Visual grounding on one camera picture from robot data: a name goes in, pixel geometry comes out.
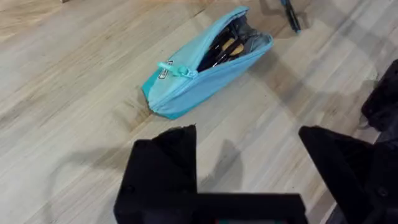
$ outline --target zipper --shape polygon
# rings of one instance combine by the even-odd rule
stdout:
[[[199,78],[197,78],[197,79],[196,79],[196,78],[187,79],[187,80],[183,83],[183,85],[181,85],[180,88],[176,88],[176,89],[172,92],[172,94],[170,94],[172,97],[168,97],[167,99],[166,99],[166,98],[163,99],[162,101],[156,103],[156,106],[158,106],[159,104],[163,103],[165,100],[167,100],[167,101],[172,100],[172,99],[178,97],[179,95],[181,95],[182,93],[184,93],[186,90],[188,90],[188,89],[191,87],[191,86],[188,86],[188,83],[191,82],[191,81],[193,81],[194,79],[195,79],[195,80],[199,80],[199,79],[201,79],[201,78],[206,78],[206,77],[208,77],[208,76],[210,76],[210,75],[212,75],[212,74],[218,72],[219,70],[223,69],[223,67],[228,66],[229,63],[231,63],[231,62],[234,62],[234,65],[239,65],[240,63],[243,63],[243,62],[245,62],[245,61],[247,61],[247,60],[250,60],[250,59],[252,59],[252,58],[254,58],[254,57],[257,57],[258,55],[261,55],[261,54],[262,54],[262,53],[258,53],[258,54],[256,54],[256,55],[250,55],[250,54],[249,54],[249,55],[245,55],[245,56],[243,56],[243,57],[241,57],[241,58],[237,58],[236,60],[233,60],[233,61],[230,61],[230,62],[226,62],[226,63],[223,63],[223,64],[218,65],[218,66],[216,66],[216,67],[213,67],[213,68],[217,68],[216,70],[213,69],[213,68],[209,68],[209,69],[207,69],[207,70],[205,70],[205,71],[203,71],[203,72],[201,72],[201,73],[198,73],[197,71],[193,71],[193,72],[196,72],[195,77],[199,77]]]

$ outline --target zipper pull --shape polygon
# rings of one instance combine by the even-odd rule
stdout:
[[[178,76],[178,77],[195,78],[198,75],[197,71],[192,71],[189,68],[187,68],[186,66],[177,67],[177,66],[169,65],[164,62],[158,62],[157,66],[168,70],[173,75]]]

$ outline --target wooden floor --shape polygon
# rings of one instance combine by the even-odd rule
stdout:
[[[359,108],[398,57],[398,1],[0,0],[0,223],[115,223],[136,139],[197,124],[202,192],[299,192],[312,223],[333,203],[297,136],[358,131]],[[140,86],[238,5],[275,46],[180,119],[152,114]]]

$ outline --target black object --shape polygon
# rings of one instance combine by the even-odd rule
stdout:
[[[349,224],[398,223],[398,148],[319,127],[299,131]]]
[[[212,67],[226,62],[231,56],[231,53],[239,46],[243,44],[242,40],[237,38],[230,46],[228,46],[224,51],[220,52],[216,57],[216,62],[212,65]]]
[[[133,146],[114,214],[119,224],[214,224],[282,220],[305,224],[298,194],[198,194],[196,128],[175,128]]]
[[[293,9],[292,3],[290,2],[290,0],[281,0],[281,2],[282,5],[285,7],[287,20],[289,21],[291,28],[297,34],[301,33],[301,26],[299,20],[297,19],[296,13]]]
[[[398,60],[387,69],[361,111],[378,131],[387,130],[398,116]]]

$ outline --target light blue pencil case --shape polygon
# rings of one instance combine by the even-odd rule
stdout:
[[[247,7],[237,7],[218,19],[203,33],[175,52],[143,84],[149,108],[169,119],[176,119],[226,86],[272,47],[272,37],[252,29],[246,23]],[[238,58],[201,72],[197,68],[216,36],[230,23],[245,38],[244,50]]]

